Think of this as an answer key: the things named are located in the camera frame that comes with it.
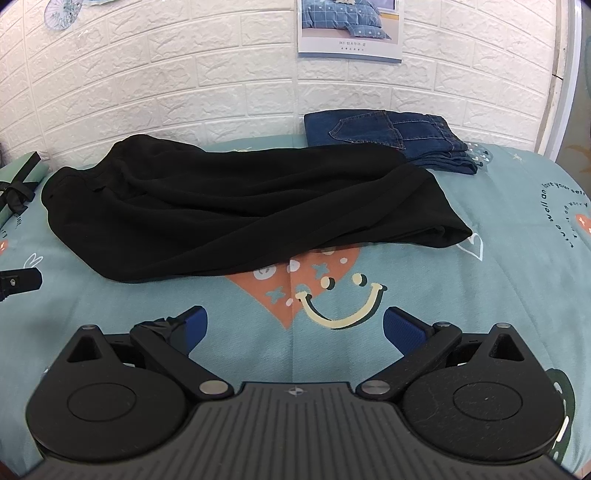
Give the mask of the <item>white door frame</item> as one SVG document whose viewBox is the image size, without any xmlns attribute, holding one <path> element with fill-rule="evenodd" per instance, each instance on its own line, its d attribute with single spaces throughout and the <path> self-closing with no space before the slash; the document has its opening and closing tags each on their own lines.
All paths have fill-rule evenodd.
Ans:
<svg viewBox="0 0 591 480">
<path fill-rule="evenodd" d="M 556 162 L 575 98 L 583 40 L 583 2 L 556 2 L 551 80 L 535 151 Z"/>
</svg>

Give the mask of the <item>folded dark blue jeans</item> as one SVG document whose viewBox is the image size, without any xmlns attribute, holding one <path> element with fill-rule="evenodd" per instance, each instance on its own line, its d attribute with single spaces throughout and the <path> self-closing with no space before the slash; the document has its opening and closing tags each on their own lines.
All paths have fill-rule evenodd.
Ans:
<svg viewBox="0 0 591 480">
<path fill-rule="evenodd" d="M 387 110 L 339 109 L 304 116 L 308 146 L 378 144 L 394 148 L 417 166 L 474 175 L 468 145 L 437 115 Z"/>
</svg>

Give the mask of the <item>bedding poster on wall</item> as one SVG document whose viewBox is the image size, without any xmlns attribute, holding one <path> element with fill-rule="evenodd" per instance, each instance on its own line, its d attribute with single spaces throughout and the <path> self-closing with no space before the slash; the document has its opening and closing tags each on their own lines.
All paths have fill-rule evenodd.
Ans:
<svg viewBox="0 0 591 480">
<path fill-rule="evenodd" d="M 400 63 L 404 6 L 400 0 L 300 0 L 298 53 Z"/>
</svg>

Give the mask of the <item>black pants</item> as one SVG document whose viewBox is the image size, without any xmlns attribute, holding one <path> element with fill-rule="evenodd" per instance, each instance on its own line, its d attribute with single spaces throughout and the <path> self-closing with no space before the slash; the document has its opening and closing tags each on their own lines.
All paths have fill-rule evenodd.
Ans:
<svg viewBox="0 0 591 480">
<path fill-rule="evenodd" d="M 134 135 L 45 183 L 52 232 L 101 276 L 220 276 L 311 250 L 447 248 L 471 235 L 432 173 L 391 147 L 214 153 Z"/>
</svg>

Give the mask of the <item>teal patterned bed sheet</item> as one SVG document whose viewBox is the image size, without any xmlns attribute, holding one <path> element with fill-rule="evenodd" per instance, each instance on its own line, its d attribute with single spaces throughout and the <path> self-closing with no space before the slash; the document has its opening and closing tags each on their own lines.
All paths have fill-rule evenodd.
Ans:
<svg viewBox="0 0 591 480">
<path fill-rule="evenodd" d="M 1 230 L 1 266 L 39 269 L 40 289 L 1 305 L 1 459 L 39 460 L 25 421 L 33 390 L 84 324 L 106 333 L 199 305 L 207 329 L 191 358 L 233 385 L 356 384 L 399 357 L 383 318 L 397 306 L 467 332 L 512 324 L 555 380 L 566 418 L 554 457 L 590 459 L 590 201 L 559 165 L 474 143 L 474 175 L 437 180 L 471 236 L 447 249 L 377 244 L 310 253 L 230 277 L 125 284 L 81 262 L 33 203 Z"/>
</svg>

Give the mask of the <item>green box with black ribbon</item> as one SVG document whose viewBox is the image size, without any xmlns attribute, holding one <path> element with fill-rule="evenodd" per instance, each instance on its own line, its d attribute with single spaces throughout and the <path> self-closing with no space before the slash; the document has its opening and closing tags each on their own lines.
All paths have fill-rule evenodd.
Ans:
<svg viewBox="0 0 591 480">
<path fill-rule="evenodd" d="M 48 171 L 48 165 L 36 151 L 26 153 L 1 168 L 1 227 L 28 208 Z"/>
</svg>

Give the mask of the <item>paper fan wall decoration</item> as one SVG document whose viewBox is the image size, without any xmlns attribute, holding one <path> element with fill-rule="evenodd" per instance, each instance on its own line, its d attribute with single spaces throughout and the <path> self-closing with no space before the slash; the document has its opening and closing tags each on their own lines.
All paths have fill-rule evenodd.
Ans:
<svg viewBox="0 0 591 480">
<path fill-rule="evenodd" d="M 50 0 L 44 10 L 44 23 L 53 31 L 68 29 L 82 9 L 82 0 Z"/>
</svg>

